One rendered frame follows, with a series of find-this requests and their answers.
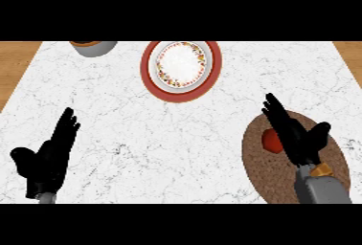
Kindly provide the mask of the white plate with floral rim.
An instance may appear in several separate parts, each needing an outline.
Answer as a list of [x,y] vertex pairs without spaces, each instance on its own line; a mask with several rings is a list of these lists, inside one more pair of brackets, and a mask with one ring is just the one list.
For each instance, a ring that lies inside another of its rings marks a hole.
[[161,41],[148,64],[157,86],[176,94],[200,86],[212,65],[213,54],[206,41]]

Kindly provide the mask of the grey pot with orange rim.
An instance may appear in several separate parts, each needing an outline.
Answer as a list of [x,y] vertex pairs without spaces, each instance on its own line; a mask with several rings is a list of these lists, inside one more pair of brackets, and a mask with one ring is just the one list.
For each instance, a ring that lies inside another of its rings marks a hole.
[[79,54],[84,57],[105,55],[116,47],[116,41],[71,41]]

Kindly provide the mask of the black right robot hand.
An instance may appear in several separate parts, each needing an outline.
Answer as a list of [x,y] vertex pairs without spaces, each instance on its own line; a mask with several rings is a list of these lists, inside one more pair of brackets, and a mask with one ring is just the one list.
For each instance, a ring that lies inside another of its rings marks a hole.
[[277,130],[290,162],[297,167],[319,165],[318,152],[328,145],[331,124],[321,122],[308,130],[300,122],[288,116],[282,104],[272,93],[266,95],[262,111]]

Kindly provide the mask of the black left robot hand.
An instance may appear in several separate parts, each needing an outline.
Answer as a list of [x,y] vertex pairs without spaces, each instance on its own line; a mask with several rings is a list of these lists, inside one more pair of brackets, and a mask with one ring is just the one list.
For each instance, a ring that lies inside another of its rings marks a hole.
[[51,139],[43,142],[39,151],[34,152],[27,147],[17,147],[11,151],[17,172],[27,179],[25,197],[28,199],[39,201],[39,195],[46,192],[56,195],[62,187],[80,127],[74,109],[67,107]]

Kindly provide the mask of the round brown woven placemat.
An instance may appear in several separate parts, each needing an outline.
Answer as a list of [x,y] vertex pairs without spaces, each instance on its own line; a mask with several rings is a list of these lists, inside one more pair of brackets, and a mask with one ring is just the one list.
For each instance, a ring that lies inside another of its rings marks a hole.
[[[268,151],[262,144],[263,133],[271,128],[269,120],[263,114],[253,119],[247,126],[243,139],[243,162],[247,177],[268,203],[297,204],[296,166],[288,162],[284,152]],[[346,190],[350,190],[346,157],[333,136],[328,136],[328,145],[319,151],[319,158],[333,169],[334,177],[342,181]]]

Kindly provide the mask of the round red placemat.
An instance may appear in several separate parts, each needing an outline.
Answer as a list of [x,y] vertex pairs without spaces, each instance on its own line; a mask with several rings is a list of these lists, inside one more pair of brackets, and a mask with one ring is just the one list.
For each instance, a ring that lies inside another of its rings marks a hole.
[[160,47],[160,41],[151,41],[151,43],[148,44],[142,56],[142,62],[141,62],[141,76],[142,76],[145,87],[148,88],[150,92],[158,99],[175,103],[189,102],[192,100],[197,100],[200,97],[203,97],[212,90],[220,75],[222,52],[217,43],[215,41],[207,41],[206,44],[213,54],[213,65],[212,65],[210,74],[207,75],[206,81],[200,84],[200,86],[192,91],[179,94],[164,91],[157,86],[155,79],[151,77],[151,68],[148,66],[150,57],[154,53],[154,50]]

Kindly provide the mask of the red-brown croissant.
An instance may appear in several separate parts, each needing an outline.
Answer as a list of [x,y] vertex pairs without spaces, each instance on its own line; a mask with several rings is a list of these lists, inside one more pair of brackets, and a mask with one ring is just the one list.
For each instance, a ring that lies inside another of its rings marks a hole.
[[274,128],[266,129],[262,135],[263,148],[272,153],[282,152],[282,144],[280,141],[280,136]]

